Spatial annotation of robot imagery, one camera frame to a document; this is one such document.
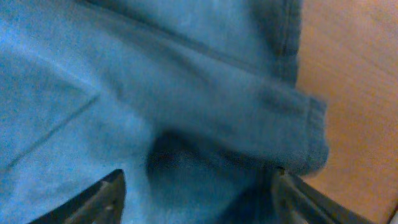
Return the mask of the navy blue shorts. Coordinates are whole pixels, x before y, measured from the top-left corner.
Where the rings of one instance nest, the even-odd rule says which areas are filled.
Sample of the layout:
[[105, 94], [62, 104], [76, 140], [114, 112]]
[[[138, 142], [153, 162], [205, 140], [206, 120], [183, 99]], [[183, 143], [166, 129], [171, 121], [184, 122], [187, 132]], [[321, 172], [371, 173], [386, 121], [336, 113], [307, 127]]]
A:
[[115, 169], [123, 223], [271, 221], [269, 172], [328, 159], [301, 1], [2, 1], [1, 222]]

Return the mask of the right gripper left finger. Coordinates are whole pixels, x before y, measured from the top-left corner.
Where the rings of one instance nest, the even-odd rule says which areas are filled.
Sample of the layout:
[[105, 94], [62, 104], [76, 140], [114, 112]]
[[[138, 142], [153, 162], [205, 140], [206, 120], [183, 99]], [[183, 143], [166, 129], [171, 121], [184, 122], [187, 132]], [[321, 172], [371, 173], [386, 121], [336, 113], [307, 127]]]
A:
[[89, 188], [30, 224], [120, 224], [126, 198], [123, 170], [115, 169]]

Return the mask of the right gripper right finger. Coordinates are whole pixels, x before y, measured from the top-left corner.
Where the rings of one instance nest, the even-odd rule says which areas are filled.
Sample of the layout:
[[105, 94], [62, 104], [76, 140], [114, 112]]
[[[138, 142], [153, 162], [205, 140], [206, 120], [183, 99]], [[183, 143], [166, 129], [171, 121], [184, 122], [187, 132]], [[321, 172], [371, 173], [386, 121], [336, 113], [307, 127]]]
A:
[[271, 192], [281, 223], [373, 224], [283, 169], [273, 174]]

